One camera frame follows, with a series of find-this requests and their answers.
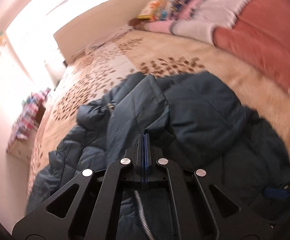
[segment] dark blue puffer jacket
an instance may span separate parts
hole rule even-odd
[[[115,108],[110,113],[108,104]],[[85,168],[105,169],[134,146],[138,134],[182,168],[204,168],[251,204],[267,187],[290,182],[288,154],[270,124],[241,105],[234,92],[208,72],[155,79],[136,73],[101,99],[81,106],[77,125],[37,176],[27,212]],[[170,239],[166,191],[141,192],[156,239]],[[146,239],[132,192],[124,193],[117,240]]]

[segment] silver screw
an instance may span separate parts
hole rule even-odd
[[[85,169],[83,170],[82,174],[84,177],[89,177],[93,174],[93,171],[91,169]]]
[[[121,164],[127,165],[130,164],[131,160],[129,158],[122,158],[121,159]]]
[[[160,158],[160,159],[158,160],[158,163],[159,163],[160,165],[166,165],[166,164],[168,163],[168,160],[165,159],[165,158]]]
[[[196,170],[197,176],[204,177],[207,173],[203,169]]]

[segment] pink object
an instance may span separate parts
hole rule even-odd
[[[187,20],[190,16],[192,9],[198,6],[200,3],[202,3],[202,0],[190,0],[188,4],[184,5],[184,7],[179,12],[178,18],[180,20]]]
[[[148,30],[155,33],[168,33],[170,34],[170,25],[173,23],[173,20],[168,21],[158,21],[148,24]]]

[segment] beige blanket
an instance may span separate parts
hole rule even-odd
[[[76,123],[77,108],[100,98],[128,74],[156,77],[207,70],[256,109],[284,141],[290,159],[290,98],[251,65],[209,44],[162,33],[130,31],[76,60],[57,87],[38,129],[32,154],[30,193],[36,174]]]

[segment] bed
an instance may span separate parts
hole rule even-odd
[[[54,34],[69,66],[48,102],[37,132],[28,193],[37,173],[48,165],[48,153],[56,149],[76,124],[78,107],[101,98],[127,75],[136,72],[155,77],[202,71],[214,74],[235,92],[243,105],[256,109],[271,124],[284,142],[290,161],[290,82],[284,86],[276,78],[280,72],[274,66],[270,69],[277,75],[266,72],[272,61],[264,64],[262,60],[266,58],[262,58],[259,63],[248,58],[249,54],[235,50],[233,44],[239,38],[225,33],[224,28],[216,31],[223,32],[221,37],[232,35],[232,39],[230,42],[219,39],[222,45],[215,46],[189,37],[124,26],[148,1],[107,1]],[[289,3],[285,1],[290,13]]]

